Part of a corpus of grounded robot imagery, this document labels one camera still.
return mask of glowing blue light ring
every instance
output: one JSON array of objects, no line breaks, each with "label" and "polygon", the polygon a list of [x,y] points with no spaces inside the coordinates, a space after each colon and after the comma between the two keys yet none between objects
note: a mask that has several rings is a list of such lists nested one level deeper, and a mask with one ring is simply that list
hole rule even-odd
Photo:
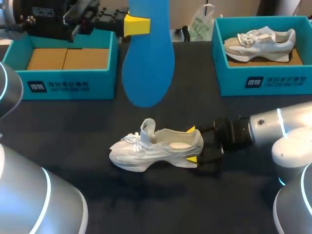
[{"label": "glowing blue light ring", "polygon": [[4,90],[3,90],[3,93],[2,93],[1,96],[0,96],[0,100],[2,100],[2,98],[3,98],[3,96],[4,96],[5,92],[6,92],[6,89],[7,89],[7,87],[8,87],[8,74],[7,74],[7,72],[6,72],[6,69],[5,69],[4,65],[3,65],[1,62],[0,62],[0,65],[1,65],[1,67],[3,68],[4,75],[5,75]]},{"label": "glowing blue light ring", "polygon": [[308,198],[307,198],[307,195],[306,195],[306,191],[304,190],[304,175],[305,175],[306,170],[307,170],[307,168],[309,166],[310,166],[310,164],[308,166],[306,166],[306,168],[303,170],[300,183],[301,183],[301,192],[302,192],[304,203],[306,204],[310,214],[312,215],[312,208],[311,208],[311,205],[309,204],[309,201],[308,201]]},{"label": "glowing blue light ring", "polygon": [[281,185],[285,186],[285,183],[281,180],[281,178],[278,178],[279,182],[281,183]]},{"label": "glowing blue light ring", "polygon": [[281,125],[283,137],[286,137],[287,134],[286,134],[286,131],[285,131],[284,120],[283,120],[283,117],[282,117],[281,109],[279,109],[279,108],[277,109],[277,116],[278,116],[279,125]]},{"label": "glowing blue light ring", "polygon": [[43,208],[42,208],[42,211],[39,215],[39,218],[38,220],[36,221],[33,229],[30,231],[29,234],[35,234],[36,231],[38,230],[44,216],[45,216],[45,213],[47,212],[47,209],[48,209],[48,205],[49,205],[49,201],[50,201],[50,196],[51,196],[51,180],[50,180],[50,177],[48,175],[48,173],[46,172],[45,169],[43,169],[44,173],[45,173],[45,176],[47,178],[47,195],[45,197],[45,201],[44,201],[44,204],[43,204]]}]

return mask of shoe heel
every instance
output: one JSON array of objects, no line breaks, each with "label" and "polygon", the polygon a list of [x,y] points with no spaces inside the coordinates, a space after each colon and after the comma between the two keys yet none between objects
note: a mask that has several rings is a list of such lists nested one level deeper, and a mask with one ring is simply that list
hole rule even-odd
[{"label": "shoe heel", "polygon": [[289,62],[289,54],[267,54],[264,57],[275,62]]},{"label": "shoe heel", "polygon": [[167,162],[171,163],[175,167],[182,168],[197,168],[197,165],[187,161],[185,158],[175,158],[167,160]]}]

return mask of black machine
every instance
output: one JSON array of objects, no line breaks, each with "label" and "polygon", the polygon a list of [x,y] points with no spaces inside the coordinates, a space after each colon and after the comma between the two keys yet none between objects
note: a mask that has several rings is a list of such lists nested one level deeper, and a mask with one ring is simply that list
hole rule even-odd
[{"label": "black machine", "polygon": [[197,129],[203,137],[210,137],[204,141],[203,151],[196,160],[200,173],[219,176],[222,172],[224,153],[244,150],[254,143],[250,132],[250,119],[246,117],[232,121],[220,118],[212,125],[199,126]]},{"label": "black machine", "polygon": [[0,0],[0,38],[31,36],[73,42],[76,34],[94,29],[113,31],[123,37],[129,9],[107,9],[99,0]]}]

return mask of shoe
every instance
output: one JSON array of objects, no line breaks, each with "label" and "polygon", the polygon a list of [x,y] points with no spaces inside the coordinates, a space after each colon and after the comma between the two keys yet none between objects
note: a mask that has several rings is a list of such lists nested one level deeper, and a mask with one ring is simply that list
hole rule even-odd
[{"label": "shoe", "polygon": [[129,134],[114,144],[110,160],[118,167],[132,172],[144,172],[157,161],[167,161],[176,167],[196,168],[186,158],[202,152],[204,140],[199,130],[191,133],[169,129],[155,131],[155,121],[146,119],[141,133]]},{"label": "shoe", "polygon": [[294,49],[296,32],[275,32],[269,27],[237,34],[224,42],[225,53],[231,58],[248,62],[255,57],[264,57],[271,61],[288,62]]}]

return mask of cardboard box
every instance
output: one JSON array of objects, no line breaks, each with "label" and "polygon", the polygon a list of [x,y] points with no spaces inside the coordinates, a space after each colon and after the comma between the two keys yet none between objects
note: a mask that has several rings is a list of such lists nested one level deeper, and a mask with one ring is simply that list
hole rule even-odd
[{"label": "cardboard box", "polygon": [[34,49],[28,71],[62,70],[67,49]]},{"label": "cardboard box", "polygon": [[68,49],[63,70],[106,69],[108,49]]},{"label": "cardboard box", "polygon": [[[72,49],[81,54],[63,70]],[[86,100],[114,98],[117,58],[115,33],[94,30],[77,35],[74,43],[26,36],[12,42],[3,62],[19,74],[23,100]]]},{"label": "cardboard box", "polygon": [[[296,50],[289,63],[229,62],[223,41],[253,29],[296,31]],[[312,94],[312,25],[307,17],[217,18],[214,22],[212,56],[222,96]]]}]

